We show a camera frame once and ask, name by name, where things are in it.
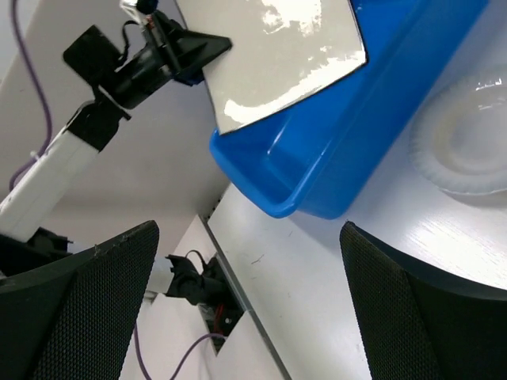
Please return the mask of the square white black-rimmed plate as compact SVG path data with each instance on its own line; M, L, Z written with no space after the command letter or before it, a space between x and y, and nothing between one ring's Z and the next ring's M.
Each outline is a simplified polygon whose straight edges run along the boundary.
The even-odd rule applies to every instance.
M177 6L188 29L232 42L204 67L220 134L282 111L367 62L348 0L186 0Z

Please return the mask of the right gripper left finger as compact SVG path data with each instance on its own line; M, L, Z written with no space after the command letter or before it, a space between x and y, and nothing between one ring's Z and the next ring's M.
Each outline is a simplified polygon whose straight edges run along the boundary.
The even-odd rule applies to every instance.
M1 377L117 379L159 242L156 222L52 262L1 239Z

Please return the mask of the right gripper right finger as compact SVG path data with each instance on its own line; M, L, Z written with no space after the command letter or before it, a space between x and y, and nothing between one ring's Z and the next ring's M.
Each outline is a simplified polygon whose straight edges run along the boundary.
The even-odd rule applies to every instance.
M401 252L352 222L340 232L374 379L504 379L506 292Z

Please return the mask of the round white bowl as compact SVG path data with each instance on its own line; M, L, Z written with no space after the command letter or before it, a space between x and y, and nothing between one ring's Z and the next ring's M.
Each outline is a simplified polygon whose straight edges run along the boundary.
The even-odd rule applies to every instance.
M505 192L506 66L464 76L427 100L411 124L409 152L416 170L442 192Z

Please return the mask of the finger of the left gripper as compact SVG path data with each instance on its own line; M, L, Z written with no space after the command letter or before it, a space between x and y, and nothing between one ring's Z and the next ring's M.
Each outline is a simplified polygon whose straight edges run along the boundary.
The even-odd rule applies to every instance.
M228 37L188 29L174 32L170 44L175 54L173 79L176 82L202 82L204 67L232 49Z

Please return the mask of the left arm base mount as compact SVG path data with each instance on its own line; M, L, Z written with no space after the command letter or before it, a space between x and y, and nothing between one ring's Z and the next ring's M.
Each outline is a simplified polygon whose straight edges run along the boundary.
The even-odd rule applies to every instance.
M237 325L245 308L232 289L217 256L206 262L197 250L202 270L198 271L187 255L166 257L173 279L164 295L182 298L198 308L210 333L228 337Z

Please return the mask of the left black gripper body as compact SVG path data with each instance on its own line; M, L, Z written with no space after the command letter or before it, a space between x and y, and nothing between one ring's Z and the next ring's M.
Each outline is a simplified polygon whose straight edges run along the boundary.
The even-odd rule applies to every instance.
M128 25L139 26L145 39L144 47L131 59L128 58ZM141 22L124 22L124 50L119 51L98 27L93 27L93 53L97 55L93 95L104 116L127 119L127 110L132 110L181 75L183 62L177 38L183 31L177 21L155 10Z

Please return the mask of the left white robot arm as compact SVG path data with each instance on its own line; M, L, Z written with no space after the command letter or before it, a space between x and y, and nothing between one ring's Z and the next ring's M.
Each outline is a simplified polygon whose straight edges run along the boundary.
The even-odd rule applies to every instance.
M42 222L72 182L88 169L111 142L130 110L175 81L194 86L203 69L226 51L225 36L194 32L163 12L122 4L139 27L144 47L128 54L119 50L95 25L64 53L64 62L86 82L94 98L83 103L63 129L34 155L31 167L1 203L1 273L33 270L68 257L69 241L42 228Z

